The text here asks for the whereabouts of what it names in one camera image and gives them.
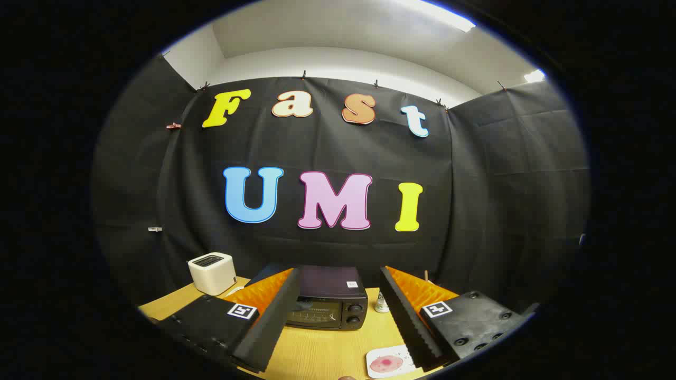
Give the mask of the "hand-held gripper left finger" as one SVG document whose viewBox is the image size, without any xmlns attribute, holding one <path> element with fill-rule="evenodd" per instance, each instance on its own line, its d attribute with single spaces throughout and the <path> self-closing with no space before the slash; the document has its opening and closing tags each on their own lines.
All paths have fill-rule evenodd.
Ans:
<svg viewBox="0 0 676 380">
<path fill-rule="evenodd" d="M 226 298 L 202 295 L 155 324 L 198 355 L 264 372 L 299 296 L 299 269 L 287 269 Z"/>
</svg>

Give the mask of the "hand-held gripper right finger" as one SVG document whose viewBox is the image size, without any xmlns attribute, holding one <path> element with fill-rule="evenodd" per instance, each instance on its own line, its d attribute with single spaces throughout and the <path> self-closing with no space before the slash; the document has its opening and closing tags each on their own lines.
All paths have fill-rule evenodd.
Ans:
<svg viewBox="0 0 676 380">
<path fill-rule="evenodd" d="M 479 291 L 456 294 L 381 268 L 380 291 L 415 367 L 454 366 L 492 348 L 529 322 L 538 303 L 519 313 Z"/>
</svg>

